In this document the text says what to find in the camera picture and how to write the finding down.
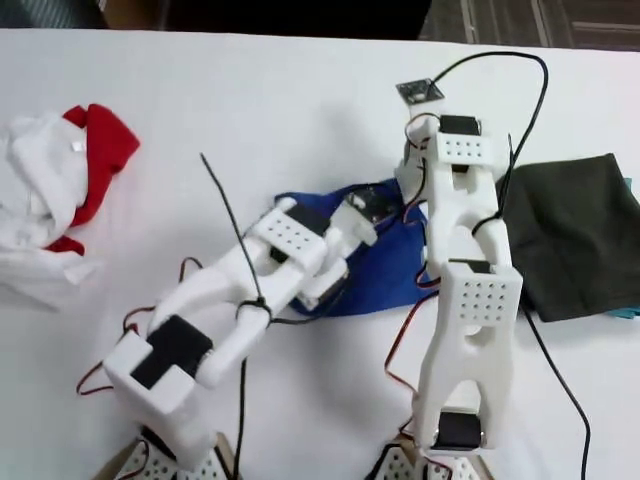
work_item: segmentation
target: white tablecloth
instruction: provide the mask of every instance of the white tablecloth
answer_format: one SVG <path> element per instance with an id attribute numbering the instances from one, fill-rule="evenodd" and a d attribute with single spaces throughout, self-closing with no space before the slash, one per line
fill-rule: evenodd
<path id="1" fill-rule="evenodd" d="M 395 84 L 486 49 L 0 31 L 0 121 L 98 102 L 142 142 L 98 216 L 74 233 L 105 261 L 77 302 L 58 313 L 24 310 L 17 297 L 0 293 L 0 476 L 86 479 L 131 440 L 134 428 L 112 393 L 78 398 L 74 386 L 116 341 L 124 313 L 175 285 L 184 256 L 211 262 L 233 245 L 198 152 L 207 154 L 244 227 L 278 192 L 387 178 L 407 120 Z M 536 52 L 551 79 L 522 163 L 614 152 L 623 173 L 640 178 L 640 56 Z M 468 64 L 440 87 L 448 111 L 482 118 L 506 154 L 506 134 L 522 134 L 540 78 L 535 64 L 499 58 Z M 409 414 L 408 394 L 382 369 L 406 312 L 270 329 L 249 360 L 245 478 L 364 476 Z M 434 320 L 435 304 L 410 330 L 397 371 L 417 378 Z M 640 324 L 599 316 L 540 329 L 592 422 L 589 478 L 633 478 Z M 486 458 L 498 479 L 578 478 L 582 423 L 523 321 L 516 345 L 509 441 Z M 232 443 L 237 380 L 228 378 L 211 400 Z"/>

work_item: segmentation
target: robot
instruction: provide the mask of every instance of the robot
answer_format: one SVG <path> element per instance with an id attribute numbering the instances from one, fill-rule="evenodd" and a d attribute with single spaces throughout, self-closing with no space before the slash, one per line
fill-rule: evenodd
<path id="1" fill-rule="evenodd" d="M 411 121 L 395 176 L 405 200 L 428 205 L 424 257 L 430 278 L 440 285 L 435 334 L 412 401 L 415 453 L 418 459 L 477 453 L 500 441 L 522 277 L 511 265 L 501 219 L 474 232 L 483 260 L 453 258 L 450 239 L 459 225 L 472 230 L 495 213 L 494 182 L 503 167 L 479 120 L 427 111 L 442 103 L 428 80 L 399 85 L 398 91 Z M 419 118 L 425 121 L 414 128 Z M 293 199 L 281 199 L 244 234 L 243 244 L 158 305 L 146 336 L 129 331 L 108 355 L 104 368 L 118 399 L 175 459 L 176 469 L 195 469 L 216 441 L 215 426 L 204 420 L 204 407 L 194 399 L 196 386 L 214 389 L 291 301 L 297 298 L 313 309 L 335 293 L 348 276 L 347 258 L 377 239 L 374 210 L 366 196 L 355 195 L 326 219 Z M 213 349 L 187 312 L 220 302 L 236 305 L 237 323 Z M 478 386 L 479 411 L 443 410 L 464 380 Z M 424 462 L 417 461 L 414 478 L 423 478 L 422 468 Z"/>

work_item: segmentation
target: red fabric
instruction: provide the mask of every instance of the red fabric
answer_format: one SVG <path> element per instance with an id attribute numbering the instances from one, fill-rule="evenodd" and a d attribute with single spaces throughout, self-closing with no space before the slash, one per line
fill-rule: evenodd
<path id="1" fill-rule="evenodd" d="M 69 237 L 60 237 L 47 247 L 51 252 L 76 252 L 78 255 L 84 255 L 84 245 Z"/>
<path id="2" fill-rule="evenodd" d="M 87 129 L 87 198 L 71 226 L 90 221 L 100 209 L 111 178 L 119 173 L 138 149 L 140 142 L 129 128 L 106 107 L 92 103 L 85 110 L 80 105 L 68 110 L 65 120 Z M 53 252 L 73 250 L 84 255 L 84 247 L 68 237 L 62 237 L 47 247 Z"/>

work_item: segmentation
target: red and white cloth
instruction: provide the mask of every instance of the red and white cloth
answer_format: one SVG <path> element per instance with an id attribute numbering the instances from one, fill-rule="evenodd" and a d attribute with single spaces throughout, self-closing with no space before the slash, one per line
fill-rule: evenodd
<path id="1" fill-rule="evenodd" d="M 64 234 L 94 217 L 139 145 L 97 104 L 0 130 L 0 284 L 59 306 L 98 265 Z"/>

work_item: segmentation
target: black wire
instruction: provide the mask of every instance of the black wire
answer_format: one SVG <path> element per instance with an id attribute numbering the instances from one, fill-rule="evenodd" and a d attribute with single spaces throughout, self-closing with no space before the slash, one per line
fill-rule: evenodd
<path id="1" fill-rule="evenodd" d="M 519 58 L 525 58 L 527 60 L 533 60 L 537 62 L 538 65 L 540 65 L 543 76 L 542 76 L 542 87 L 540 88 L 540 96 L 538 97 L 538 102 L 536 103 L 536 107 L 533 110 L 533 114 L 531 115 L 531 120 L 529 120 L 529 125 L 527 125 L 527 128 L 524 131 L 524 134 L 522 135 L 522 138 L 520 139 L 520 142 L 518 143 L 518 146 L 516 147 L 515 152 L 513 150 L 510 152 L 509 167 L 507 169 L 507 173 L 505 173 L 505 176 L 502 180 L 502 188 L 500 189 L 501 190 L 500 197 L 502 198 L 498 198 L 498 201 L 502 205 L 502 207 L 499 206 L 498 211 L 496 213 L 494 213 L 493 215 L 487 218 L 480 220 L 471 231 L 472 235 L 475 235 L 476 232 L 480 229 L 480 227 L 485 223 L 502 217 L 503 210 L 504 210 L 504 199 L 506 198 L 506 194 L 509 188 L 509 182 L 511 181 L 511 171 L 514 168 L 515 163 L 518 161 L 518 158 L 520 157 L 520 153 L 522 152 L 524 144 L 529 138 L 529 135 L 531 134 L 531 131 L 533 130 L 534 125 L 536 124 L 536 120 L 538 119 L 540 109 L 542 108 L 542 103 L 544 102 L 544 97 L 547 93 L 547 87 L 549 86 L 549 69 L 547 68 L 547 64 L 544 62 L 544 60 L 542 60 L 542 58 L 540 58 L 539 56 L 532 55 L 530 53 L 514 52 L 514 51 L 483 52 L 483 53 L 477 53 L 475 55 L 470 55 L 461 60 L 458 60 L 456 63 L 454 63 L 453 65 L 451 65 L 450 67 L 446 68 L 445 70 L 440 72 L 438 75 L 436 75 L 436 77 L 433 79 L 433 81 L 429 84 L 429 87 L 427 88 L 427 98 L 429 97 L 429 90 L 433 87 L 433 85 L 435 85 L 436 82 L 442 80 L 451 70 L 458 67 L 459 65 L 462 65 L 463 63 L 466 63 L 471 60 L 475 60 L 477 58 L 483 58 L 483 57 L 519 57 Z"/>
<path id="2" fill-rule="evenodd" d="M 227 195 L 224 193 L 224 188 L 222 188 L 222 184 L 218 180 L 218 177 L 216 177 L 215 173 L 213 173 L 213 170 L 211 169 L 211 166 L 209 165 L 209 162 L 207 162 L 207 159 L 203 153 L 200 153 L 200 158 L 202 159 L 202 163 L 204 163 L 204 166 L 207 169 L 207 172 L 209 172 L 211 179 L 214 181 L 214 183 L 218 187 L 218 191 L 220 192 L 220 196 L 222 197 L 224 206 L 227 209 L 227 213 L 229 214 L 229 219 L 231 220 L 231 224 L 233 225 L 233 230 L 236 234 L 236 237 L 238 238 L 238 243 L 242 248 L 242 253 L 244 254 L 245 259 L 247 260 L 247 264 L 249 265 L 249 270 L 251 270 L 251 276 L 253 277 L 253 283 L 256 286 L 256 293 L 258 295 L 258 299 L 257 299 L 257 303 L 259 304 L 258 306 L 262 306 L 262 308 L 264 308 L 265 310 L 267 310 L 267 312 L 269 312 L 269 316 L 271 316 L 269 308 L 264 304 L 264 297 L 262 296 L 262 291 L 260 290 L 260 284 L 258 283 L 258 275 L 256 274 L 256 270 L 253 266 L 253 262 L 251 262 L 251 257 L 249 257 L 247 248 L 244 245 L 244 240 L 242 239 L 242 235 L 240 234 L 240 229 L 238 228 L 238 223 L 236 222 L 236 217 L 233 214 L 233 210 L 231 209 L 231 205 L 229 204 Z M 246 384 L 247 384 L 247 359 L 244 358 L 240 366 L 240 413 L 239 413 L 239 420 L 238 420 L 238 439 L 236 441 L 236 452 L 235 452 L 235 457 L 233 459 L 233 480 L 238 480 L 238 478 L 240 478 L 240 452 L 242 451 L 242 440 L 244 438 Z"/>
<path id="3" fill-rule="evenodd" d="M 411 208 L 411 204 L 413 202 L 415 202 L 418 198 L 420 198 L 420 195 L 422 195 L 422 190 L 424 190 L 424 186 L 427 183 L 427 161 L 425 160 L 424 157 L 421 158 L 422 160 L 422 179 L 420 180 L 420 186 L 418 187 L 418 191 L 416 192 L 416 194 L 413 196 L 413 198 L 411 198 L 411 200 L 409 200 L 405 207 L 404 210 L 402 211 L 402 215 L 404 216 L 405 213 L 407 213 L 407 210 L 409 208 Z"/>
<path id="4" fill-rule="evenodd" d="M 224 188 L 220 184 L 218 177 L 213 173 L 209 162 L 207 162 L 207 158 L 204 156 L 204 153 L 200 153 L 200 158 L 202 159 L 202 163 L 204 163 L 207 172 L 211 176 L 211 179 L 214 181 L 216 186 L 218 187 L 218 191 L 220 192 L 220 196 L 222 197 L 222 201 L 224 202 L 224 206 L 227 209 L 227 213 L 229 214 L 229 219 L 231 220 L 231 225 L 233 225 L 233 230 L 236 233 L 236 237 L 238 237 L 238 243 L 240 243 L 240 247 L 242 248 L 242 253 L 244 253 L 244 257 L 247 259 L 247 264 L 249 265 L 249 270 L 251 270 L 251 276 L 253 277 L 253 283 L 256 286 L 256 292 L 259 298 L 264 298 L 262 296 L 262 290 L 260 290 L 260 284 L 258 283 L 258 275 L 256 274 L 256 269 L 251 262 L 251 258 L 249 257 L 249 253 L 247 252 L 247 247 L 244 245 L 244 241 L 242 240 L 242 234 L 240 233 L 240 229 L 238 228 L 238 223 L 236 222 L 236 217 L 233 214 L 233 210 L 231 210 L 231 205 L 229 205 L 229 200 L 227 200 L 227 195 L 224 193 Z"/>
<path id="5" fill-rule="evenodd" d="M 236 455 L 233 459 L 233 480 L 240 478 L 240 451 L 242 450 L 242 439 L 244 438 L 244 412 L 247 388 L 247 359 L 242 360 L 240 366 L 240 420 L 238 422 L 238 440 L 236 443 Z"/>
<path id="6" fill-rule="evenodd" d="M 589 425 L 589 419 L 587 418 L 587 415 L 584 413 L 584 410 L 582 410 L 580 403 L 578 402 L 576 397 L 573 395 L 573 392 L 567 385 L 567 382 L 565 382 L 564 378 L 562 378 L 560 371 L 558 371 L 558 367 L 556 367 L 556 364 L 551 359 L 551 355 L 549 355 L 547 347 L 544 345 L 544 342 L 542 341 L 542 337 L 540 336 L 540 333 L 538 333 L 538 329 L 536 328 L 535 323 L 533 323 L 531 314 L 525 307 L 522 307 L 522 311 L 524 312 L 524 316 L 527 317 L 527 322 L 531 327 L 531 331 L 533 332 L 533 335 L 536 337 L 538 345 L 540 345 L 540 350 L 542 350 L 542 353 L 547 359 L 547 362 L 549 363 L 551 370 L 553 370 L 553 373 L 555 373 L 556 378 L 560 382 L 560 385 L 562 385 L 562 388 L 564 389 L 565 393 L 569 397 L 569 400 L 571 400 L 571 403 L 573 403 L 573 406 L 576 407 L 576 410 L 578 411 L 578 415 L 580 415 L 580 418 L 584 423 L 584 429 L 585 429 L 584 449 L 582 451 L 582 467 L 580 470 L 580 478 L 581 480 L 585 480 L 587 478 L 587 458 L 589 456 L 589 443 L 591 442 L 591 426 Z"/>

